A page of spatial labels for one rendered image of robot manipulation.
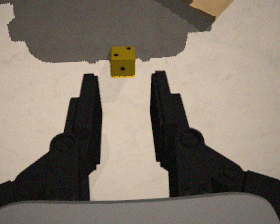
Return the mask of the tan square mat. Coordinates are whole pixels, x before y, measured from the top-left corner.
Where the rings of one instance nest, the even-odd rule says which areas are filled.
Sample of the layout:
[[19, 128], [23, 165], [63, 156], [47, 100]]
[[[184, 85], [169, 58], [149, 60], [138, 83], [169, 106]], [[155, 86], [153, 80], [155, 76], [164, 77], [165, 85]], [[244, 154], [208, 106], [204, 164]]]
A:
[[234, 0], [181, 0], [212, 24]]

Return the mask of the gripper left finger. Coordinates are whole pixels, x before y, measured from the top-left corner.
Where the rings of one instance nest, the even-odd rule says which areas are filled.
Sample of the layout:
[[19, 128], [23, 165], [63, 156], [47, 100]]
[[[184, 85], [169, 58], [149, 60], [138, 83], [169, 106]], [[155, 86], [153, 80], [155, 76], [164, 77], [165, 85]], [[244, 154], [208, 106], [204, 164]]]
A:
[[80, 95], [69, 102], [64, 132], [14, 181], [0, 184], [0, 207], [26, 200], [89, 201], [89, 174], [100, 164], [102, 118], [98, 76], [83, 74]]

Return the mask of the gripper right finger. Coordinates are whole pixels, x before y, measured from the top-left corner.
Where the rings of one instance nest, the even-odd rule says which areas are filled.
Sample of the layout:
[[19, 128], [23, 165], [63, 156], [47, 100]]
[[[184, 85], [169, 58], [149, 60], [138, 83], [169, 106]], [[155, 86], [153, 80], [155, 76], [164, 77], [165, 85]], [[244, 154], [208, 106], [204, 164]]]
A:
[[171, 96], [166, 71], [151, 74], [150, 118], [156, 162], [168, 171], [169, 197], [250, 193], [265, 198], [280, 220], [280, 180], [243, 171], [205, 145], [201, 132], [189, 127], [180, 93]]

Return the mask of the yellow die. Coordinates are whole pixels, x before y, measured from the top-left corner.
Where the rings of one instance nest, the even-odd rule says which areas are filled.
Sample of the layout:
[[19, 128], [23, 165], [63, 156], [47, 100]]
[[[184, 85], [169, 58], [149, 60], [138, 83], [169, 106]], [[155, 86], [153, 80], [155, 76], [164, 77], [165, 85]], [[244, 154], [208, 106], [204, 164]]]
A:
[[135, 77], [134, 47], [111, 47], [110, 72], [112, 78]]

